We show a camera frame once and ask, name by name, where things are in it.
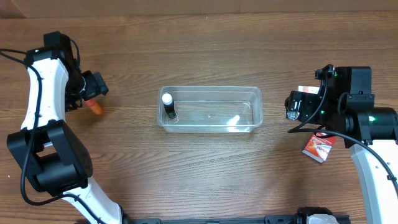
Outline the black bottle white cap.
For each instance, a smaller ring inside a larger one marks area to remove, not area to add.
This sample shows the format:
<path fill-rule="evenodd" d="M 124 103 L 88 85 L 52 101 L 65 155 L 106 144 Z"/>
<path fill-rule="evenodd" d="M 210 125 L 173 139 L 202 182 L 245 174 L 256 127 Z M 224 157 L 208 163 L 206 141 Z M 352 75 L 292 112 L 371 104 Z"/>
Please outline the black bottle white cap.
<path fill-rule="evenodd" d="M 175 103 L 172 95 L 170 93 L 164 93 L 161 97 L 164 110 L 166 115 L 170 119 L 175 119 L 177 117 L 177 110 L 175 109 Z"/>

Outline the orange tube white cap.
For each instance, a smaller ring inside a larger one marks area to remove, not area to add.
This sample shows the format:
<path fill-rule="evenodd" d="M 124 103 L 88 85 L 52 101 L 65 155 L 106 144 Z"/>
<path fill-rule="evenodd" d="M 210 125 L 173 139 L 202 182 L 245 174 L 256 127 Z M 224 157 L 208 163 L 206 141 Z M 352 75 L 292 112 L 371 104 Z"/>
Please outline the orange tube white cap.
<path fill-rule="evenodd" d="M 95 100 L 95 99 L 90 99 L 84 101 L 84 104 L 88 106 L 94 114 L 97 115 L 102 115 L 103 114 L 103 108 L 100 106 L 100 104 Z"/>

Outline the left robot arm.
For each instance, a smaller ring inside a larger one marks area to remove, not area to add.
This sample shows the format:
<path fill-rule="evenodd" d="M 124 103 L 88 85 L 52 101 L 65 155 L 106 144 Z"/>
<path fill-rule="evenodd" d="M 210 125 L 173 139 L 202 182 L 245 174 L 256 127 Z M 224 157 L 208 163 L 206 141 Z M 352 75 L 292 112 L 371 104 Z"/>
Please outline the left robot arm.
<path fill-rule="evenodd" d="M 66 112 L 108 93 L 103 77 L 81 70 L 76 42 L 59 31 L 44 34 L 44 46 L 24 56 L 20 63 L 30 78 L 27 113 L 20 131 L 7 137 L 22 170 L 22 198 L 33 206 L 65 200 L 89 223 L 129 223 L 95 181 L 90 154 L 65 121 Z"/>

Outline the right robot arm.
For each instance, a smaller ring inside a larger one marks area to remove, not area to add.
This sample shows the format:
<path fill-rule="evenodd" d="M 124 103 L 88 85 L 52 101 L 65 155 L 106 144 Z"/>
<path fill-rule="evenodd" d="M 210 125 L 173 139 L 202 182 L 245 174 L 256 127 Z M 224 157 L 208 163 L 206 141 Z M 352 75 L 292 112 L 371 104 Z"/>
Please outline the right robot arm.
<path fill-rule="evenodd" d="M 315 71 L 317 93 L 292 91 L 286 117 L 300 124 L 291 133 L 344 139 L 358 172 L 368 223 L 397 223 L 397 112 L 376 107 L 370 67 L 334 67 Z"/>

